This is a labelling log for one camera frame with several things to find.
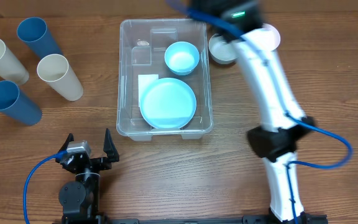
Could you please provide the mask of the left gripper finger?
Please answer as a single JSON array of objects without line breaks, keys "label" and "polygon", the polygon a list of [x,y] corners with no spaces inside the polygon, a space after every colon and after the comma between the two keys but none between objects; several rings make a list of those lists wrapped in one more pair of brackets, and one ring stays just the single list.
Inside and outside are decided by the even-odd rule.
[{"label": "left gripper finger", "polygon": [[112,141],[111,132],[106,128],[103,151],[106,153],[109,162],[119,162],[118,151]]},{"label": "left gripper finger", "polygon": [[60,148],[60,150],[56,153],[55,162],[60,162],[63,155],[67,152],[67,148],[70,142],[74,141],[73,134],[70,133],[68,137],[66,138],[65,142],[63,143],[63,146]]}]

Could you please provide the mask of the cream cup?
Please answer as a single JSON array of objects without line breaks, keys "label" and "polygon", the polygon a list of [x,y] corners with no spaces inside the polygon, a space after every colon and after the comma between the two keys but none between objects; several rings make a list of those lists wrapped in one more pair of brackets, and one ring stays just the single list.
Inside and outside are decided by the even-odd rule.
[{"label": "cream cup", "polygon": [[68,101],[83,96],[83,86],[63,55],[45,56],[37,65],[37,75]]},{"label": "cream cup", "polygon": [[0,77],[12,81],[17,85],[25,84],[29,79],[29,72],[0,39]]}]

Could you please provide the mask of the light blue plate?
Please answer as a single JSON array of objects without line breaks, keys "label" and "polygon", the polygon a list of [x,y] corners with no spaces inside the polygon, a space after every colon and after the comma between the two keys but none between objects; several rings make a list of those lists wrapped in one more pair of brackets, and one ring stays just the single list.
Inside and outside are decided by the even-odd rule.
[{"label": "light blue plate", "polygon": [[193,89],[177,78],[153,81],[140,99],[140,113],[145,121],[157,129],[180,129],[196,112]]}]

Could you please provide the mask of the light blue bowl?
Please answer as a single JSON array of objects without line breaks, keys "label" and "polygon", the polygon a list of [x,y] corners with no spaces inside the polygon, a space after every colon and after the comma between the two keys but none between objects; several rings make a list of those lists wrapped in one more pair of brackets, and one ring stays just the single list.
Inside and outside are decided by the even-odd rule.
[{"label": "light blue bowl", "polygon": [[198,49],[189,42],[179,41],[168,46],[164,61],[171,72],[176,75],[189,75],[200,61]]}]

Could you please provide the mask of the grey bowl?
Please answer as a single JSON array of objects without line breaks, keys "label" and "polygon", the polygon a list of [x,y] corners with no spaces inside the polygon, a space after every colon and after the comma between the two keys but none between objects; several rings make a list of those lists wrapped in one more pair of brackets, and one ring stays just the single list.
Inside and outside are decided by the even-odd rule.
[{"label": "grey bowl", "polygon": [[219,34],[211,36],[208,48],[213,60],[218,64],[227,65],[236,61],[237,55],[232,45]]}]

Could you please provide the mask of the pink bowl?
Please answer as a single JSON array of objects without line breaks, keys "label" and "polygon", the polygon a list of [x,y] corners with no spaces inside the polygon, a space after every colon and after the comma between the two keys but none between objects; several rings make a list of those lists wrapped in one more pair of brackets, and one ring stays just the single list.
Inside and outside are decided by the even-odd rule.
[{"label": "pink bowl", "polygon": [[262,28],[262,42],[265,47],[269,50],[276,50],[281,43],[280,33],[270,24],[264,24]]}]

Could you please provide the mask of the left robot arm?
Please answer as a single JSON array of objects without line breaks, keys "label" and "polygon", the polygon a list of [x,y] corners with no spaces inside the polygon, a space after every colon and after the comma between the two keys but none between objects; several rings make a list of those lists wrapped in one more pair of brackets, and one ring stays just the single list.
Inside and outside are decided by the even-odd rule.
[{"label": "left robot arm", "polygon": [[74,141],[70,133],[59,150],[62,155],[55,162],[75,175],[74,181],[67,182],[58,195],[63,207],[62,223],[100,223],[110,220],[99,211],[100,172],[112,168],[112,163],[119,161],[119,154],[112,141],[110,130],[104,137],[104,157],[92,158],[87,141]]}]

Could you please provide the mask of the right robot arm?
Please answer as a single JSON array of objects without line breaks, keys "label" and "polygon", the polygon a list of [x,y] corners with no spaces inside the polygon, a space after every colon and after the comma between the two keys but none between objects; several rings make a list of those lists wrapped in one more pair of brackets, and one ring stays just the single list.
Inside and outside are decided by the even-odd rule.
[{"label": "right robot arm", "polygon": [[306,215],[298,193],[296,142],[308,129],[285,113],[307,124],[313,118],[296,101],[262,17],[258,1],[190,1],[190,16],[211,24],[234,49],[259,106],[260,124],[247,132],[253,152],[263,160],[270,189],[272,223],[305,223]]}]

